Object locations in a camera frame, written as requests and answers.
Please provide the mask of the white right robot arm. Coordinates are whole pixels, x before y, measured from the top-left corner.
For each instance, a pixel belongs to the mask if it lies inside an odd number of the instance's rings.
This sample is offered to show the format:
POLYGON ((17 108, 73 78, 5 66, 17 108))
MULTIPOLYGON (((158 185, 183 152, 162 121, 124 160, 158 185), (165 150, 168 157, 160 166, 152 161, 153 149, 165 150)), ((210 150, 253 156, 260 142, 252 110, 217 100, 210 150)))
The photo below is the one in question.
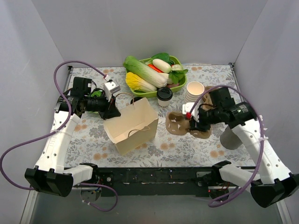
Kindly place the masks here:
POLYGON ((212 108, 205 111, 195 101, 185 111, 192 131, 206 131, 211 125, 225 123, 238 137, 255 163, 253 172, 222 161, 212 166, 211 179, 216 185, 230 182, 237 186, 232 193, 226 193, 226 200, 219 196, 211 201, 209 207, 220 207, 249 191, 255 202, 267 208, 296 192, 299 176, 293 174, 280 160, 264 133, 261 117, 255 108, 244 100, 236 104, 230 95, 230 86, 218 85, 206 90, 212 100, 212 108))

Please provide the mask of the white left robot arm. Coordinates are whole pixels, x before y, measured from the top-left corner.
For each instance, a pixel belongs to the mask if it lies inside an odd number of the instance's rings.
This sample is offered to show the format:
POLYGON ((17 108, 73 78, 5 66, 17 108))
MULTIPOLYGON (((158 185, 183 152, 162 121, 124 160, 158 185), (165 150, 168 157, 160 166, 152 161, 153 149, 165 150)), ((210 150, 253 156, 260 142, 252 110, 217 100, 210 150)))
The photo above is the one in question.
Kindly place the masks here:
POLYGON ((104 120, 119 117, 114 94, 120 86, 109 80, 103 88, 92 89, 92 80, 75 77, 73 86, 59 97, 54 113, 52 132, 34 168, 28 168, 25 178, 38 192, 66 197, 74 185, 85 182, 93 187, 99 183, 97 165, 81 163, 65 168, 64 159, 75 127, 84 112, 97 112, 104 120))

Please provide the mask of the white paper coffee cup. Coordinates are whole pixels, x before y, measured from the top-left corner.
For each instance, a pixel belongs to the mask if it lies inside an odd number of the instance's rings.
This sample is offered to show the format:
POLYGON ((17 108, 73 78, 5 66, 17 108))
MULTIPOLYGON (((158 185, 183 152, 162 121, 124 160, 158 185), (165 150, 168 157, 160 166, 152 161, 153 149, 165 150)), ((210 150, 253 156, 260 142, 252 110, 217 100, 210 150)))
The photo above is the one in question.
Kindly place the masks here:
POLYGON ((162 108, 169 106, 171 99, 170 98, 158 98, 158 105, 162 108))

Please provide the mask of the stack of white paper cups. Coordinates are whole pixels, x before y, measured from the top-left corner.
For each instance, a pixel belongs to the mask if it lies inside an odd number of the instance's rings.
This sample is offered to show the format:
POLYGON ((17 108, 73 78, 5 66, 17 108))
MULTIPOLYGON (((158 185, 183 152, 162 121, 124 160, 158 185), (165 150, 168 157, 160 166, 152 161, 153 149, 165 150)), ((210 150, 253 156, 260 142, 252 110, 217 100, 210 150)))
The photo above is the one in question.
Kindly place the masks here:
POLYGON ((205 91, 205 87, 202 83, 197 81, 192 81, 187 84, 186 91, 185 91, 185 102, 186 103, 193 103, 195 102, 200 96, 203 95, 205 91))

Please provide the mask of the brown paper takeout bag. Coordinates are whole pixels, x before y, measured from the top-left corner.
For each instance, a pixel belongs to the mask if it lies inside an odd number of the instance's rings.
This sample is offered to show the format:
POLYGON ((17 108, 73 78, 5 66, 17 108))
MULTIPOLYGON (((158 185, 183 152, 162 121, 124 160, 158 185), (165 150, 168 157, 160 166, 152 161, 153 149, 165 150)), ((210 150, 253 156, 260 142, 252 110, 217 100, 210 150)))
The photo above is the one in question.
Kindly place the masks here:
POLYGON ((121 116, 103 121, 103 127, 121 156, 153 139, 158 115, 146 98, 120 110, 121 116))

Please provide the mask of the brown pulp cup carrier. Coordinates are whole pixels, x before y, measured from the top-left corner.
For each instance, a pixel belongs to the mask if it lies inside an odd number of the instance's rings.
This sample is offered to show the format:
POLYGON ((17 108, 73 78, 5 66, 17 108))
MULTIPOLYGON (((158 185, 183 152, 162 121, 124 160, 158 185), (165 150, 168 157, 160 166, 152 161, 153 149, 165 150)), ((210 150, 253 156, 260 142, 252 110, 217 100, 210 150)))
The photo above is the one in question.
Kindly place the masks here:
POLYGON ((211 136, 211 128, 206 131, 192 130, 191 120, 185 118, 182 112, 169 112, 165 118, 166 130, 174 135, 183 136, 189 133, 195 138, 208 139, 211 136))
POLYGON ((203 95, 202 100, 203 100, 203 103, 199 106, 201 109, 207 111, 207 110, 211 110, 211 109, 214 109, 214 108, 215 108, 215 106, 214 106, 214 104, 213 104, 213 102, 212 102, 212 100, 211 100, 211 97, 210 97, 210 93, 209 93, 209 92, 208 92, 208 93, 205 93, 205 94, 203 95))

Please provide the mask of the black plastic cup lid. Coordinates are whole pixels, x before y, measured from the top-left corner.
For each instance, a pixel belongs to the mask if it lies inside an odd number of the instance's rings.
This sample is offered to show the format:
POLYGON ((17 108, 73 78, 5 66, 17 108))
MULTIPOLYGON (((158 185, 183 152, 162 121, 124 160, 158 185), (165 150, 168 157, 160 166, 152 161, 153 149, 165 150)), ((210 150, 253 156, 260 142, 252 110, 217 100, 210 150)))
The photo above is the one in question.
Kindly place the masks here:
POLYGON ((173 92, 168 87, 162 87, 157 90, 157 98, 161 101, 169 101, 173 97, 173 92))

